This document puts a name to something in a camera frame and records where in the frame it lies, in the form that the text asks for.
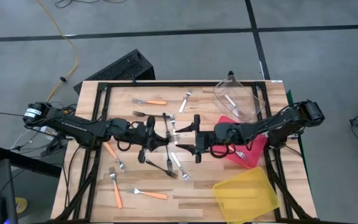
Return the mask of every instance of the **yellow object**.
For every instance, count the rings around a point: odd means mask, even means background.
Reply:
[[[78,53],[77,53],[77,49],[74,46],[74,44],[71,42],[71,40],[67,39],[66,36],[63,35],[62,31],[60,30],[59,26],[57,25],[55,19],[50,15],[48,9],[39,1],[37,0],[38,4],[40,4],[40,6],[42,7],[42,9],[44,9],[44,11],[48,14],[49,18],[52,20],[52,22],[55,24],[57,31],[59,32],[59,34],[61,35],[61,37],[65,40],[67,40],[70,45],[73,47],[74,50],[74,54],[75,54],[75,64],[74,67],[64,76],[65,78],[68,78],[71,74],[73,74],[73,72],[77,69],[78,66]],[[56,89],[59,87],[59,85],[62,83],[62,81],[60,80],[55,88],[53,88],[53,90],[50,92],[48,98],[47,98],[47,102],[51,99],[51,97],[53,96],[53,94],[55,93]]]
[[[16,202],[16,213],[20,214],[24,212],[24,210],[27,208],[27,204],[28,204],[27,200],[25,198],[16,197],[15,202]]]
[[[216,201],[228,223],[244,223],[280,206],[277,195],[260,167],[213,187]]]

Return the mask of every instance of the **wooden tabletop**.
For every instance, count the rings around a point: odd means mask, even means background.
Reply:
[[[77,116],[91,119],[97,86],[98,82],[95,81],[83,83],[78,100]],[[275,114],[288,104],[284,86],[281,82],[271,81],[266,81],[266,86],[270,108],[272,114]],[[133,116],[132,111],[150,114],[166,112],[167,114],[176,114],[176,126],[177,129],[180,129],[188,126],[193,121],[194,114],[200,114],[200,130],[213,130],[220,116],[224,115],[213,103],[213,87],[191,88],[193,93],[188,99],[183,114],[179,114],[179,107],[187,91],[185,86],[113,87],[108,108],[108,118],[124,118],[130,122],[145,121],[146,118]],[[132,98],[166,100],[168,103],[166,106],[136,105],[132,103]],[[155,131],[161,136],[165,135],[165,125],[162,119],[156,119]],[[127,164],[128,169],[125,172],[121,172],[118,163],[105,148],[102,148],[91,215],[92,222],[224,222],[219,206],[214,199],[212,186],[246,171],[228,159],[215,159],[207,153],[203,154],[202,163],[195,164],[195,157],[189,152],[171,146],[171,150],[176,153],[182,166],[193,180],[188,183],[182,179],[181,172],[178,172],[178,167],[175,164],[173,165],[173,170],[179,174],[177,179],[168,177],[162,171],[148,164],[138,163],[137,155],[140,146],[132,146],[129,151],[121,152],[117,149],[115,140],[111,140],[108,143],[119,158]],[[180,143],[194,144],[194,133],[181,134]],[[296,140],[288,140],[287,144],[299,151],[299,145]],[[65,156],[66,170],[68,170],[71,157],[77,147],[78,144],[75,142],[70,142],[67,147]],[[316,211],[302,158],[288,149],[283,148],[281,151],[289,191],[305,211],[315,217]],[[85,150],[80,149],[73,160],[69,187],[71,197],[78,190],[84,154]],[[148,152],[147,158],[161,167],[167,166],[167,155],[164,147],[156,149],[153,153]],[[117,184],[121,190],[124,206],[122,209],[117,208],[114,187],[112,180],[108,176],[108,169],[111,166],[118,170]],[[258,166],[265,168],[263,156],[260,158]],[[124,191],[127,187],[136,187],[148,192],[166,194],[168,199],[160,200],[145,195],[129,194]],[[64,209],[65,192],[66,185],[62,173],[53,205],[52,218],[57,217]],[[87,195],[88,191],[85,192],[83,197],[80,218],[85,216]],[[282,216],[285,217],[283,203],[280,209]],[[255,221],[271,222],[275,221],[275,217],[273,212],[268,212],[257,217]]]

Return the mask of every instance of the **utensil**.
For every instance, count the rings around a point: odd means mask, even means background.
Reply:
[[[231,98],[227,95],[224,95],[224,97],[228,100],[228,102],[230,103],[229,107],[230,109],[232,110],[232,113],[239,117],[240,115],[245,117],[247,116],[246,114],[244,114],[243,112],[241,112],[238,108],[237,108],[237,105],[231,100]]]
[[[183,168],[177,158],[177,155],[175,155],[175,153],[171,152],[171,156],[172,156],[173,160],[175,161],[175,163],[177,164],[177,166],[179,167],[179,169],[181,170],[181,174],[182,174],[184,180],[186,182],[190,182],[191,181],[190,176],[183,170]]]
[[[122,201],[121,201],[121,196],[119,195],[119,191],[118,191],[118,187],[117,187],[116,171],[114,170],[114,167],[110,167],[109,172],[110,172],[110,178],[112,179],[112,182],[114,183],[114,191],[116,193],[117,207],[122,208]]]
[[[169,130],[168,130],[167,120],[164,119],[164,122],[165,122],[165,128],[167,129],[167,131],[165,132],[165,135],[167,136],[167,139],[170,139],[171,138],[171,133],[169,133]],[[169,171],[172,171],[172,161],[169,158],[168,145],[165,145],[165,148],[167,150],[167,168],[168,168]]]
[[[111,146],[107,143],[107,142],[104,142],[103,143],[104,147],[110,152],[110,154],[116,158],[116,160],[118,161],[119,163],[119,168],[124,172],[126,169],[127,169],[127,166],[125,165],[125,163],[123,163],[119,158],[118,156],[116,155],[116,153],[112,150]]]
[[[152,193],[152,192],[141,192],[140,190],[132,188],[132,187],[128,187],[127,191],[132,194],[144,194],[144,195],[148,195],[150,197],[155,197],[155,198],[164,199],[164,200],[166,200],[168,198],[168,195]]]
[[[240,152],[240,151],[237,151],[237,150],[234,150],[231,146],[229,146],[229,149],[230,149],[230,150],[233,150],[234,153],[236,153],[236,155],[237,155],[238,157],[240,157],[241,159],[246,160],[246,157],[247,157],[247,156],[246,156],[245,153]]]
[[[166,105],[167,102],[166,101],[157,101],[157,100],[139,100],[139,99],[132,99],[132,102],[137,103],[137,104],[142,104],[142,103],[150,103],[150,104],[154,104],[154,105]]]
[[[176,127],[175,127],[175,116],[173,114],[170,115],[170,121],[171,121],[171,125],[172,125],[172,134],[175,135],[176,134]]]
[[[156,118],[163,118],[163,116],[161,116],[161,115],[145,114],[145,113],[138,112],[138,111],[133,111],[132,114],[135,116],[138,116],[138,117],[154,116]]]
[[[190,95],[191,95],[191,89],[188,89],[186,92],[186,98],[183,100],[183,103],[180,106],[179,113],[182,113],[183,110],[185,109],[187,98],[189,98]]]
[[[155,165],[154,163],[152,163],[152,161],[150,161],[150,160],[148,160],[148,159],[146,160],[146,163],[147,163],[148,165],[152,165],[152,166],[154,166],[154,167],[156,167],[156,168],[159,168],[160,170],[164,171],[168,176],[170,176],[170,177],[172,177],[172,178],[174,178],[174,179],[176,179],[176,178],[178,177],[178,175],[177,175],[176,173],[174,173],[174,172],[172,172],[172,171],[169,171],[169,170],[165,170],[165,169],[163,169],[163,168],[161,168],[161,167]]]

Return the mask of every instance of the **clear plastic container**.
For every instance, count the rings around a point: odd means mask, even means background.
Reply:
[[[260,167],[213,186],[216,201],[228,223],[245,223],[280,206],[277,194]]]
[[[234,75],[219,82],[213,93],[214,104],[237,122],[250,121],[265,107],[265,101],[257,98],[251,87],[241,85]]]

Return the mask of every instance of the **black stand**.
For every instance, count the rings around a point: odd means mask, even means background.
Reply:
[[[62,168],[60,167],[0,148],[0,160],[3,159],[9,159],[11,164],[18,168],[27,169],[51,177],[60,178],[60,173],[62,171]]]

